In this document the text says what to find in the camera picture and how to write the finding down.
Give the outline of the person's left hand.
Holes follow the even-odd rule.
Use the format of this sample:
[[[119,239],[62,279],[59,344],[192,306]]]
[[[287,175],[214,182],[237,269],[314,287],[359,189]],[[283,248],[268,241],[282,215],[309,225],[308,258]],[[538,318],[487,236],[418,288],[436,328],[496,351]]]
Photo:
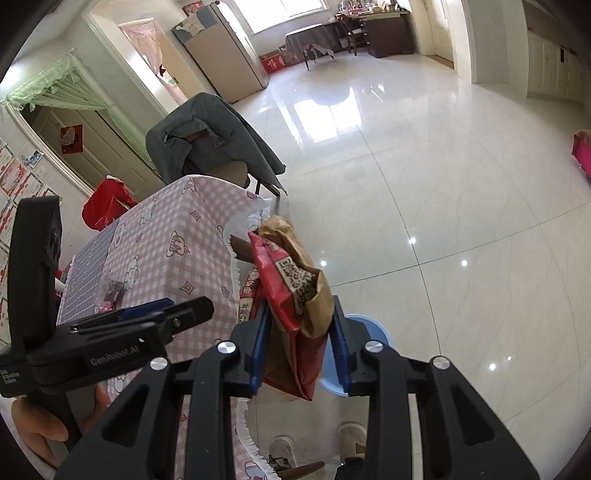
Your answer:
[[[64,443],[67,428],[48,411],[34,406],[25,396],[12,401],[8,410],[16,439],[36,469],[47,479],[59,466],[48,441]]]

